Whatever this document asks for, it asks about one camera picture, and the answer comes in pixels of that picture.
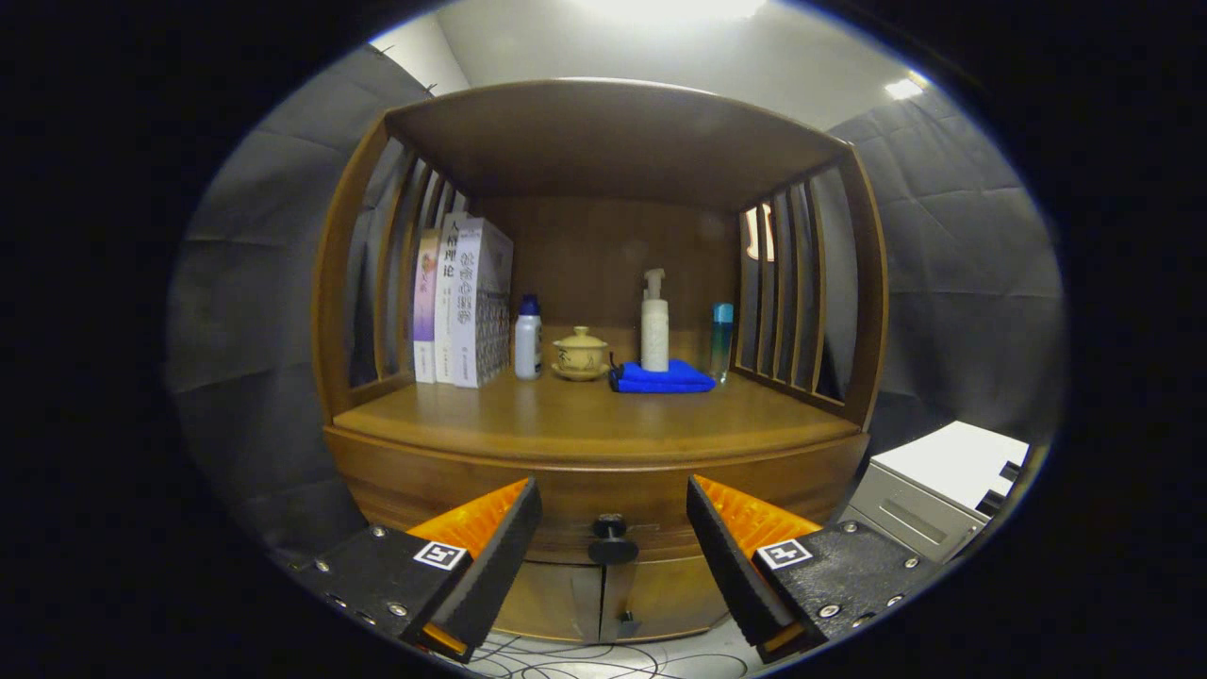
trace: saucer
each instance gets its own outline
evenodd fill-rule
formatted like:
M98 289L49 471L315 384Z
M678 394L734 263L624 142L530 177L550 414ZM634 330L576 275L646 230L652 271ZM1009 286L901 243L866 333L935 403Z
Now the saucer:
M570 380L571 382L590 382L591 380L599 380L607 375L607 371L612 370L610 367L600 367L596 373L589 371L577 371L577 370L564 370L560 365L553 364L549 367L554 375L561 377L562 380Z

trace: purple book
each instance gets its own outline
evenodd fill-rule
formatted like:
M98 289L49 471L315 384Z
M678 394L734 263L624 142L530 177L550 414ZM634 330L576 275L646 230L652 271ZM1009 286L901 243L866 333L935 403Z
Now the purple book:
M415 262L415 304L412 338L415 349L415 382L436 382L436 262L439 256L441 229L431 228L419 239Z

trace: gray fabric backdrop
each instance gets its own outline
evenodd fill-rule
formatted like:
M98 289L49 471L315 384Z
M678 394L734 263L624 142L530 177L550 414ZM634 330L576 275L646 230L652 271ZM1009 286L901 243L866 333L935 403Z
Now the gray fabric backdrop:
M332 64L239 144L181 244L164 380L189 453L218 497L286 557L321 551L365 525L322 443L310 286L327 205L352 150L383 110L427 96L375 48ZM369 235L385 221L400 180L386 165L397 165L401 151L391 144L369 182L351 281L375 275L378 239ZM349 352L354 380L363 380L372 349L355 338L372 333L351 324L366 322L367 291L349 289Z
M890 426L887 411L919 402L906 408L1027 443L1048 440L1066 388L1063 292L1050 229L1018 174L933 89L829 131L855 144L864 162L888 253L888 335L873 437L880 425L896 444L899 427ZM850 241L841 186L822 181L818 188L828 309L850 309L853 248L832 246ZM851 373L853 338L853 314L827 318L840 385Z

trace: teal bottle cap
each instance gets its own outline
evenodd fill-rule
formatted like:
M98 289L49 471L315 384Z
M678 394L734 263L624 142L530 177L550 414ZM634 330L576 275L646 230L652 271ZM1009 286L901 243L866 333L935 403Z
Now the teal bottle cap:
M734 322L734 305L730 303L713 304L712 322Z

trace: blue cloth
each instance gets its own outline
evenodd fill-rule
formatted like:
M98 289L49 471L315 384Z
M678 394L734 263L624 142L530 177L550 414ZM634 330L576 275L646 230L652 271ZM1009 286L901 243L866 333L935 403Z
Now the blue cloth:
M612 390L635 394L694 394L711 392L717 382L683 362L667 362L666 373L649 373L626 363L608 374Z

